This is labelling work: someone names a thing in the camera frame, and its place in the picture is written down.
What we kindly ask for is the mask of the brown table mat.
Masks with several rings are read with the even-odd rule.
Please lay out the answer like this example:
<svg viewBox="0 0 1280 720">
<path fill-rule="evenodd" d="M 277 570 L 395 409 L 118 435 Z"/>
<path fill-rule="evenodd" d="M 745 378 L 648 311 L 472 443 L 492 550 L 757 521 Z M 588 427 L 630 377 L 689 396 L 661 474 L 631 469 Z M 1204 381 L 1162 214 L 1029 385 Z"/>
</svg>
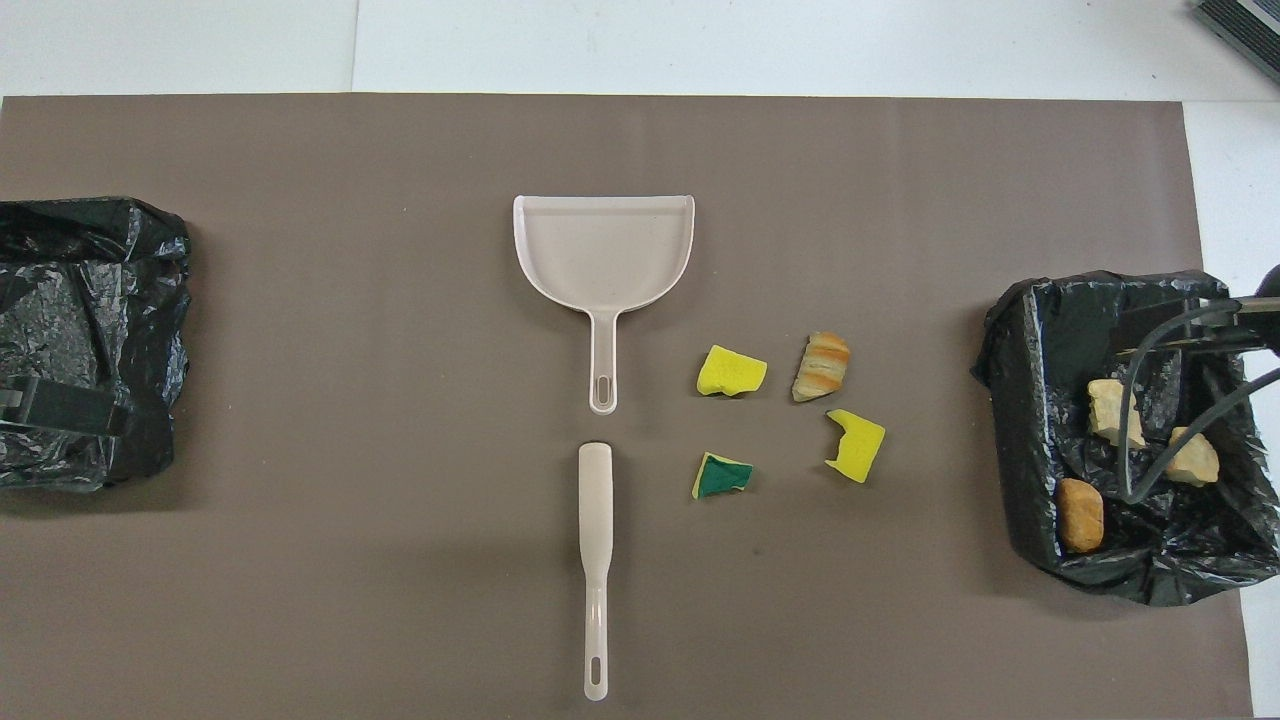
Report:
<svg viewBox="0 0 1280 720">
<path fill-rule="evenodd" d="M 9 97 L 0 199 L 192 234 L 177 459 L 0 493 L 0 720 L 1238 716 L 1240 600 L 1149 609 L 1010 548 L 970 366 L 1012 283 L 1201 264 L 1175 102 L 333 94 Z M 696 201 L 620 318 L 525 278 L 512 202 Z M 796 404 L 806 338 L 851 351 Z M 712 345 L 768 363 L 703 396 Z M 867 483 L 823 464 L 883 425 Z M 579 448 L 612 448 L 609 691 Z M 704 452 L 750 462 L 694 500 Z"/>
</svg>

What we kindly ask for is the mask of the brown oval bread roll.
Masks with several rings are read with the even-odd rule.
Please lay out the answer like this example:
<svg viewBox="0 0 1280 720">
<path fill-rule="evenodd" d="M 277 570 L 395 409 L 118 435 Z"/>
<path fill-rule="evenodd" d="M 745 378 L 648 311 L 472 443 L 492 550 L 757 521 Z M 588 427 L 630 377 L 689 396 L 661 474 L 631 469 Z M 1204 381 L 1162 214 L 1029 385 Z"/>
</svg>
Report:
<svg viewBox="0 0 1280 720">
<path fill-rule="evenodd" d="M 1105 502 L 1089 483 L 1062 478 L 1055 491 L 1059 536 L 1070 553 L 1089 553 L 1105 541 Z"/>
</svg>

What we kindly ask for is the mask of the beige hand brush black bristles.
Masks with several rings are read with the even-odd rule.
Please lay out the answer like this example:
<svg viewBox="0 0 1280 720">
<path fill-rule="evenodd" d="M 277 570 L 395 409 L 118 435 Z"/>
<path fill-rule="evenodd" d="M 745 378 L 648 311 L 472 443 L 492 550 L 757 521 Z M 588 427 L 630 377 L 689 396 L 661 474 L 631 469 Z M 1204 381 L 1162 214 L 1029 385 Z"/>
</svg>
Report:
<svg viewBox="0 0 1280 720">
<path fill-rule="evenodd" d="M 609 691 L 607 583 L 614 546 L 612 448 L 579 448 L 579 552 L 585 580 L 584 694 L 598 702 Z"/>
</svg>

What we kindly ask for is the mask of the dark grey ribbed device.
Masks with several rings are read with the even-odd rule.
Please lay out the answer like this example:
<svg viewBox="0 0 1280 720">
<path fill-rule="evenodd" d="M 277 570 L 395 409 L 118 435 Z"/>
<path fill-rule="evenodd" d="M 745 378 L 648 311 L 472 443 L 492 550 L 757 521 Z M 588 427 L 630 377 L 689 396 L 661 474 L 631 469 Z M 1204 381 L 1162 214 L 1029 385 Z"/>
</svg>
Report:
<svg viewBox="0 0 1280 720">
<path fill-rule="evenodd" d="M 1192 0 L 1192 14 L 1280 85 L 1280 0 Z"/>
</svg>

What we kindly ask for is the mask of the pale bread chunk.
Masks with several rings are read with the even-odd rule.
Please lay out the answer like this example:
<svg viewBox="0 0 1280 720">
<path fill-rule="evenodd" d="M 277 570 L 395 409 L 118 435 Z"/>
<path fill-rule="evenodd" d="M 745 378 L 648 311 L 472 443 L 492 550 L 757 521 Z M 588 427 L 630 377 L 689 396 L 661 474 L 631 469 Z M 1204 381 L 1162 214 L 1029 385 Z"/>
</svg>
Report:
<svg viewBox="0 0 1280 720">
<path fill-rule="evenodd" d="M 1120 445 L 1123 392 L 1123 383 L 1114 378 L 1093 379 L 1087 384 L 1087 393 L 1091 401 L 1091 433 L 1106 439 L 1114 447 Z M 1138 413 L 1138 402 L 1134 395 L 1130 395 L 1126 437 L 1130 448 L 1147 447 L 1140 414 Z"/>
</svg>

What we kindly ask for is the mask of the beige plastic dustpan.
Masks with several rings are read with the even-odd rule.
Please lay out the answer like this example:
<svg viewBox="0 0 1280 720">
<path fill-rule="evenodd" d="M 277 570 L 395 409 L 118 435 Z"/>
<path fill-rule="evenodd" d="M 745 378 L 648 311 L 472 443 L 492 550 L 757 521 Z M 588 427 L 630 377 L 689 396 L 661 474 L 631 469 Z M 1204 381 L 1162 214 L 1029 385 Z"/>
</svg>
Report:
<svg viewBox="0 0 1280 720">
<path fill-rule="evenodd" d="M 694 196 L 518 195 L 512 224 L 527 282 L 588 316 L 588 405 L 611 415 L 620 402 L 620 318 L 654 304 L 684 277 L 694 246 Z"/>
</svg>

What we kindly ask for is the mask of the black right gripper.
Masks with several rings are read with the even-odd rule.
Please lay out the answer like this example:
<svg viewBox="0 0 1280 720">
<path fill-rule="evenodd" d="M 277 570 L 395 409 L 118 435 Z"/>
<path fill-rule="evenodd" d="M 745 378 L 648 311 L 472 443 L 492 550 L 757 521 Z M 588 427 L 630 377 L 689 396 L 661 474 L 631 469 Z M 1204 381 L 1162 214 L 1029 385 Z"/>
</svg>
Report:
<svg viewBox="0 0 1280 720">
<path fill-rule="evenodd" d="M 1280 354 L 1280 264 L 1251 296 L 1251 329 L 1272 354 Z"/>
</svg>

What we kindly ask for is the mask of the yellowish bread chunk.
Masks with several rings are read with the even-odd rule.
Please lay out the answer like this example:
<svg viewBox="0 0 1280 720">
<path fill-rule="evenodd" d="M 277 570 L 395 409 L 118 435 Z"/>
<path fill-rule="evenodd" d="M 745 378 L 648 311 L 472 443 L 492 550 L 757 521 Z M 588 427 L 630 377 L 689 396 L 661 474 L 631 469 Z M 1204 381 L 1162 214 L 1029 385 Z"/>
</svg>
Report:
<svg viewBox="0 0 1280 720">
<path fill-rule="evenodd" d="M 1189 439 L 1167 465 L 1165 475 L 1170 482 L 1185 486 L 1216 484 L 1220 478 L 1220 461 L 1215 447 L 1202 433 L 1190 436 L 1187 427 L 1172 428 L 1170 445 L 1175 445 L 1184 436 Z"/>
</svg>

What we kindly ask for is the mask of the black bag lined bin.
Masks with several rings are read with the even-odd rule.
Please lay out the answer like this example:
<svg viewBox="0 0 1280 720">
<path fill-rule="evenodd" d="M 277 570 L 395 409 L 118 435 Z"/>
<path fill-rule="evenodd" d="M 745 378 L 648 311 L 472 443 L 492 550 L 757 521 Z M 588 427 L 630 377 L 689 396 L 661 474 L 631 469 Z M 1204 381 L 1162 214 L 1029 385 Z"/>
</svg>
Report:
<svg viewBox="0 0 1280 720">
<path fill-rule="evenodd" d="M 989 391 L 1007 533 L 1015 552 L 1065 584 L 1157 607 L 1183 606 L 1280 575 L 1280 496 L 1247 398 L 1202 433 L 1220 461 L 1216 484 L 1170 482 L 1143 498 L 1125 488 L 1170 446 L 1174 427 L 1245 387 L 1235 328 L 1188 323 L 1147 354 L 1133 382 L 1146 448 L 1091 433 L 1087 384 L 1125 377 L 1133 352 L 1161 323 L 1229 297 L 1203 272 L 1092 272 L 1024 281 L 992 306 L 974 365 Z M 1065 550 L 1055 491 L 1062 478 L 1103 498 L 1103 543 Z"/>
<path fill-rule="evenodd" d="M 191 254 L 186 222 L 138 199 L 0 201 L 0 377 L 129 395 L 119 437 L 0 430 L 0 489 L 87 493 L 170 466 Z"/>
</svg>

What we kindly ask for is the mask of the green and yellow sponge piece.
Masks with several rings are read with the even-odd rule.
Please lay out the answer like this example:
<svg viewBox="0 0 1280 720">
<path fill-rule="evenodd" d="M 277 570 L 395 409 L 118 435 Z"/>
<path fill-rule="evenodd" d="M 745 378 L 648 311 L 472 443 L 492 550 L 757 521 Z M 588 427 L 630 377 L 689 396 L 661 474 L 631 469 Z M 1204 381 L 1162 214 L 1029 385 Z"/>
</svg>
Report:
<svg viewBox="0 0 1280 720">
<path fill-rule="evenodd" d="M 753 478 L 754 466 L 717 454 L 704 452 L 695 475 L 691 497 L 705 498 L 745 491 Z"/>
</svg>

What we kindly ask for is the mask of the notched yellow sponge piece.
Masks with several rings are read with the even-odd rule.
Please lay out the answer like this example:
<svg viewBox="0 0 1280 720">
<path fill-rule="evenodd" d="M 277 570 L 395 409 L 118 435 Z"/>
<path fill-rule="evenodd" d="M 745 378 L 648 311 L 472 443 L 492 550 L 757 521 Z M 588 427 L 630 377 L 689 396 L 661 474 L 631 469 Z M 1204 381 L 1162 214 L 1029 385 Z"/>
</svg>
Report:
<svg viewBox="0 0 1280 720">
<path fill-rule="evenodd" d="M 884 442 L 887 430 L 883 425 L 844 409 L 829 410 L 826 416 L 841 430 L 835 457 L 823 464 L 840 475 L 864 484 Z"/>
</svg>

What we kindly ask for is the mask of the orange striped bread piece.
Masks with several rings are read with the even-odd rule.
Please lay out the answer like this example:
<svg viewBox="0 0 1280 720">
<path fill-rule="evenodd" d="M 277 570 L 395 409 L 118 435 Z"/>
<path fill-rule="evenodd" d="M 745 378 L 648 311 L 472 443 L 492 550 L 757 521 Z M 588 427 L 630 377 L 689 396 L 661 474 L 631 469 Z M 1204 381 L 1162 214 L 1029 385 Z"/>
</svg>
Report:
<svg viewBox="0 0 1280 720">
<path fill-rule="evenodd" d="M 804 404 L 840 391 L 850 357 L 847 342 L 835 332 L 810 333 L 791 387 L 792 401 Z"/>
</svg>

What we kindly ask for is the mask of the plain yellow sponge piece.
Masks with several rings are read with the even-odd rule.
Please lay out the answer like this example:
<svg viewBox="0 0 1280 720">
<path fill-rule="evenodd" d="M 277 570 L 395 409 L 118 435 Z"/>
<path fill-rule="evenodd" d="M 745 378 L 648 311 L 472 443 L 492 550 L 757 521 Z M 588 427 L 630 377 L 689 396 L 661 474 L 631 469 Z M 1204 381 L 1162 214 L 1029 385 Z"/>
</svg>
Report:
<svg viewBox="0 0 1280 720">
<path fill-rule="evenodd" d="M 712 345 L 698 373 L 696 391 L 703 396 L 736 397 L 759 391 L 768 372 L 768 363 Z"/>
</svg>

